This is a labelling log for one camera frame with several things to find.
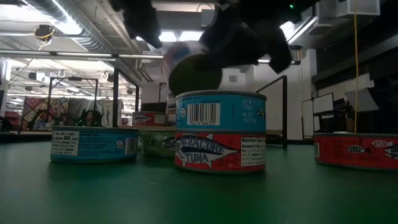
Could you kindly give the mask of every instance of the green table surface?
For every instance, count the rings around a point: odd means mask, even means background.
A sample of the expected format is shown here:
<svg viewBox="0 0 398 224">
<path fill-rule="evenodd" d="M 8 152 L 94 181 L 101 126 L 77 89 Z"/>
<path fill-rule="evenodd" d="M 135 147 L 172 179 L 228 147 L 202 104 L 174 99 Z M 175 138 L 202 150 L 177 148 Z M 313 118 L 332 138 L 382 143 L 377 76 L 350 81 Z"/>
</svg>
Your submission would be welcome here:
<svg viewBox="0 0 398 224">
<path fill-rule="evenodd" d="M 0 144 L 0 223 L 398 223 L 398 174 L 267 149 L 265 173 L 212 175 L 168 159 L 76 166 L 50 142 Z"/>
</svg>

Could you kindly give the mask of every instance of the blue tuna can label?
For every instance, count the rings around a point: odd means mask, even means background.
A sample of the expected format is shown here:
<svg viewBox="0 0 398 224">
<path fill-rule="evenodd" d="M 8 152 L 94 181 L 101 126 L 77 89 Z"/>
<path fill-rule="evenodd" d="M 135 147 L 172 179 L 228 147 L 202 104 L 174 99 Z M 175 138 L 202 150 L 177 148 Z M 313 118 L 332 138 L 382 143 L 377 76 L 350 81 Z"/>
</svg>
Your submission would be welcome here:
<svg viewBox="0 0 398 224">
<path fill-rule="evenodd" d="M 195 91 L 177 96 L 177 129 L 266 131 L 266 97 L 257 93 Z"/>
<path fill-rule="evenodd" d="M 137 156 L 137 129 L 56 127 L 51 159 L 105 160 Z"/>
</svg>

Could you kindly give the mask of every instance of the barcode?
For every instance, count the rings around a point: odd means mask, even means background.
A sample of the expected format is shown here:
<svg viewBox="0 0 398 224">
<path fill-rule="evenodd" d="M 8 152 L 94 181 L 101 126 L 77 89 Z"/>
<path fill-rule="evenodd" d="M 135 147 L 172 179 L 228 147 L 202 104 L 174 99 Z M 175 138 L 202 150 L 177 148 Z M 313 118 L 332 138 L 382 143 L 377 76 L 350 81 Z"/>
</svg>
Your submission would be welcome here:
<svg viewBox="0 0 398 224">
<path fill-rule="evenodd" d="M 313 153 L 316 158 L 319 158 L 319 142 L 313 144 Z"/>
<path fill-rule="evenodd" d="M 137 153 L 137 145 L 138 145 L 137 138 L 126 138 L 124 154 L 130 155 Z"/>
<path fill-rule="evenodd" d="M 187 124 L 220 125 L 220 104 L 197 103 L 188 105 Z"/>
</svg>

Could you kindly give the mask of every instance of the albacore tuna label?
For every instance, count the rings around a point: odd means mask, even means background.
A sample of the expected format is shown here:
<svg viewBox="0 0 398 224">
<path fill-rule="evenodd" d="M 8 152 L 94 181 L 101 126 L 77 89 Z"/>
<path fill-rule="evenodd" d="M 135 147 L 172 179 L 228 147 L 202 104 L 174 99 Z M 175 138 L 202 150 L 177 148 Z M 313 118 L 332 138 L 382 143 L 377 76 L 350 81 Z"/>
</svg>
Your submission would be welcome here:
<svg viewBox="0 0 398 224">
<path fill-rule="evenodd" d="M 177 133 L 175 163 L 178 166 L 214 171 L 264 170 L 264 135 Z"/>
<path fill-rule="evenodd" d="M 318 147 L 315 159 L 326 164 L 369 169 L 398 169 L 398 138 L 366 135 L 315 135 Z"/>
<path fill-rule="evenodd" d="M 266 101 L 248 95 L 194 95 L 177 99 L 177 129 L 266 131 Z"/>
</svg>

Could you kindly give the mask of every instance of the nutrition facts label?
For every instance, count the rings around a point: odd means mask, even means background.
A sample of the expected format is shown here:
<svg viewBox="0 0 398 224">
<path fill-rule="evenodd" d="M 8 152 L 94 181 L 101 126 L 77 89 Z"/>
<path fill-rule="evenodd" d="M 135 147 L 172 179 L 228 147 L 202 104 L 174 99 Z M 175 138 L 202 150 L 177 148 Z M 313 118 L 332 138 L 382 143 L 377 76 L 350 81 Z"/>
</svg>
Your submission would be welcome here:
<svg viewBox="0 0 398 224">
<path fill-rule="evenodd" d="M 164 124 L 166 122 L 166 115 L 155 114 L 155 124 Z"/>
<path fill-rule="evenodd" d="M 51 154 L 77 156 L 79 148 L 78 131 L 53 131 Z"/>
<path fill-rule="evenodd" d="M 241 166 L 258 166 L 266 163 L 266 139 L 242 138 Z"/>
</svg>

